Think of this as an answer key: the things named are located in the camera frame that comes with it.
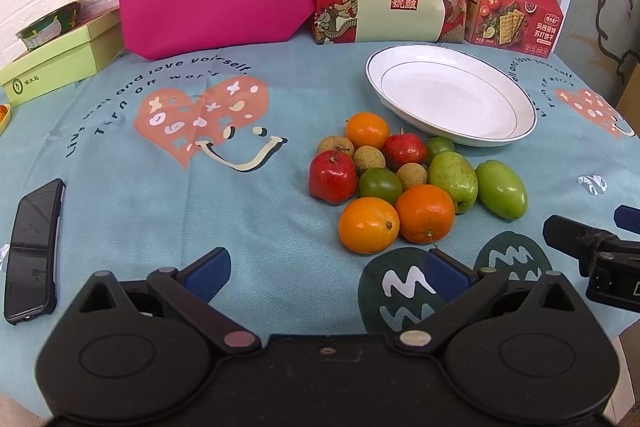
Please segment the orange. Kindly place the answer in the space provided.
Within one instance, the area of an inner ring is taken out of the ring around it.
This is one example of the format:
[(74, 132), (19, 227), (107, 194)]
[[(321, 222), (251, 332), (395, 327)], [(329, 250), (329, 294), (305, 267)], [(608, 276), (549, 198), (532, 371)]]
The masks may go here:
[(396, 241), (399, 225), (398, 213), (389, 202), (377, 197), (360, 197), (345, 207), (337, 231), (349, 251), (374, 255)]
[(382, 150), (390, 136), (390, 127), (382, 117), (362, 112), (346, 121), (345, 136), (356, 148), (367, 145)]
[(451, 197), (440, 187), (421, 184), (402, 193), (395, 204), (399, 233), (409, 243), (434, 244), (449, 234), (456, 210)]

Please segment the green oval jujube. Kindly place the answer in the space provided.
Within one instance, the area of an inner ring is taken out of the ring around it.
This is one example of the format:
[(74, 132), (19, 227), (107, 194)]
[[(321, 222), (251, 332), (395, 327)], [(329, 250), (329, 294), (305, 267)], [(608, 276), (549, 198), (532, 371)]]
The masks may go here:
[(523, 217), (528, 209), (526, 187), (503, 162), (489, 159), (475, 169), (478, 198), (494, 215), (506, 221)]

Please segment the green pear-like fruit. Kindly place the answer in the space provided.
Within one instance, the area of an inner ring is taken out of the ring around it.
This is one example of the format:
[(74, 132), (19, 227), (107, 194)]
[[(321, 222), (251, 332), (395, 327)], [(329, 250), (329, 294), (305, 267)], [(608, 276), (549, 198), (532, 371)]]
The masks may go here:
[(477, 176), (471, 163), (457, 152), (440, 152), (427, 170), (427, 181), (444, 190), (454, 202), (457, 215), (469, 211), (478, 195)]

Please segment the green round fruit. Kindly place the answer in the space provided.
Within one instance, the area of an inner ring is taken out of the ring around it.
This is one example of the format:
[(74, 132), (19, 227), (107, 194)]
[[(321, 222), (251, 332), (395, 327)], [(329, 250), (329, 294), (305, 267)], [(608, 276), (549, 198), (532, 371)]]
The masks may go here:
[(359, 197), (376, 197), (395, 205), (403, 191), (398, 176), (386, 168), (368, 169), (359, 178)]
[(425, 165), (431, 165), (431, 162), (439, 153), (454, 152), (456, 147), (450, 140), (443, 136), (432, 136), (425, 142), (425, 150), (427, 153)]

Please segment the green round fruit back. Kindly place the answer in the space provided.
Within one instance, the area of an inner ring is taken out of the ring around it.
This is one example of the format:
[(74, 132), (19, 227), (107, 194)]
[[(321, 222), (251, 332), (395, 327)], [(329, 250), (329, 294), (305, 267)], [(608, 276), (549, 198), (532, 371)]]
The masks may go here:
[(456, 147), (450, 140), (443, 136), (432, 136), (425, 142), (425, 150), (427, 153), (425, 165), (431, 165), (431, 162), (439, 153), (454, 152)]

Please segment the red apple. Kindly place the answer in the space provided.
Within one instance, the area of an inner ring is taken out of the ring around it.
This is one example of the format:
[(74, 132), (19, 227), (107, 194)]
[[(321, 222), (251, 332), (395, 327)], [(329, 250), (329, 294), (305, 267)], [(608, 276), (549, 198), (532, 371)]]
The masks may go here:
[(396, 172), (409, 162), (424, 164), (427, 150), (422, 140), (414, 133), (393, 134), (386, 140), (382, 150), (387, 168)]
[(309, 194), (332, 206), (342, 205), (355, 195), (357, 170), (350, 156), (338, 150), (318, 154), (309, 166)]

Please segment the orange back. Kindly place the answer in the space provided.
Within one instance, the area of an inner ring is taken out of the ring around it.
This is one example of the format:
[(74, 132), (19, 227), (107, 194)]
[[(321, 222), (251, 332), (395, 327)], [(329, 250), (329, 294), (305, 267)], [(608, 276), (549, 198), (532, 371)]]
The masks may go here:
[(356, 148), (367, 145), (382, 150), (390, 136), (390, 127), (382, 117), (362, 112), (346, 121), (345, 136)]

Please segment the teal printed tablecloth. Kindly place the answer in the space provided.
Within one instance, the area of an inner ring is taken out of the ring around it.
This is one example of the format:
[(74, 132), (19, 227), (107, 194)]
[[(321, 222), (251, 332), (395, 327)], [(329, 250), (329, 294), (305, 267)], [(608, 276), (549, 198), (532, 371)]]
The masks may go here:
[[(338, 239), (341, 209), (308, 193), (318, 143), (360, 112), (401, 121), (366, 76), (375, 42), (325, 44), (300, 35), (284, 43), (238, 46), (149, 62), (125, 54), (101, 74), (18, 106), (1, 138), (1, 236), (17, 204), (53, 179), (62, 202), (56, 312), (63, 313), (93, 272), (140, 280), (181, 268), (216, 247), (231, 257), (229, 282), (213, 304), (261, 336), (399, 332), (442, 306), (419, 256), (404, 241), (358, 256)], [(498, 219), (482, 205), (457, 217), (440, 246), (472, 268), (513, 280), (563, 272), (577, 289), (577, 262), (549, 248), (544, 220), (564, 216), (613, 230), (614, 211), (639, 202), (639, 141), (596, 101), (588, 118), (576, 104), (587, 86), (558, 58), (462, 46), (513, 78), (533, 100), (538, 124), (522, 141), (465, 148), (473, 165), (504, 162), (523, 180), (526, 215)], [(185, 112), (207, 114), (232, 83), (255, 78), (269, 103), (255, 121), (216, 146), (214, 156), (172, 153), (186, 143), (148, 135), (151, 104), (171, 93)]]

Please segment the black smartphone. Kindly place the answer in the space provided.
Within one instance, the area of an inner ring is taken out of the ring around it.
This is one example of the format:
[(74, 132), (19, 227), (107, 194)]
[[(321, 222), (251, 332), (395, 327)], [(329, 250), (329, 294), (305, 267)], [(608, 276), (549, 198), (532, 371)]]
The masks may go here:
[(56, 306), (56, 244), (65, 183), (56, 178), (18, 203), (8, 251), (3, 316), (11, 325)]

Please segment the white ceramic plate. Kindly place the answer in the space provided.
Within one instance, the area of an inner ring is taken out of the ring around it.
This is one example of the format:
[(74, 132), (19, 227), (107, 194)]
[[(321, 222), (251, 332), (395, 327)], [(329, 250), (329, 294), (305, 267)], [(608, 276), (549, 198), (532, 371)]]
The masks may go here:
[(537, 126), (534, 103), (516, 81), (460, 51), (430, 44), (390, 46), (368, 58), (366, 75), (392, 113), (457, 144), (508, 145)]

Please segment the red cracker box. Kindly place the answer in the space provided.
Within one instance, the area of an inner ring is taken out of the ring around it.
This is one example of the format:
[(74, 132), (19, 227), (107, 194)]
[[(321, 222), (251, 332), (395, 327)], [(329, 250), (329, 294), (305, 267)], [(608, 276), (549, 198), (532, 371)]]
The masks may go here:
[(562, 20), (556, 0), (468, 0), (465, 40), (547, 58)]

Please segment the yellow fruit tray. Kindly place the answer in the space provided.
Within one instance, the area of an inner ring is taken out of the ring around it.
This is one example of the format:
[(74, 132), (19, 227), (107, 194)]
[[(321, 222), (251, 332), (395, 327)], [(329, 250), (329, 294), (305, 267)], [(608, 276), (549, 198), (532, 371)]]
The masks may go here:
[(0, 134), (6, 130), (11, 121), (12, 108), (9, 104), (0, 104)]

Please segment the light green box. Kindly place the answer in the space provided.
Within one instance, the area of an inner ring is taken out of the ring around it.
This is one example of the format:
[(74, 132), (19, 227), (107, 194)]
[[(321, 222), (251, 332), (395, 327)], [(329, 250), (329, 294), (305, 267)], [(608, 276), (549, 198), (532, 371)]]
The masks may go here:
[(96, 75), (123, 50), (119, 10), (106, 12), (6, 65), (1, 87), (12, 106), (25, 104)]

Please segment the green patterned bowl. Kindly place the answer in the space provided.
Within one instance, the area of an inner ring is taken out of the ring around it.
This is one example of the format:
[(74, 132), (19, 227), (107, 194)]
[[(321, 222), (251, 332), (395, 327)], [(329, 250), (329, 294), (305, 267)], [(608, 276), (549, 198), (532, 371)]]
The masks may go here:
[(28, 52), (66, 34), (75, 28), (81, 11), (81, 3), (73, 1), (43, 15), (17, 34)]

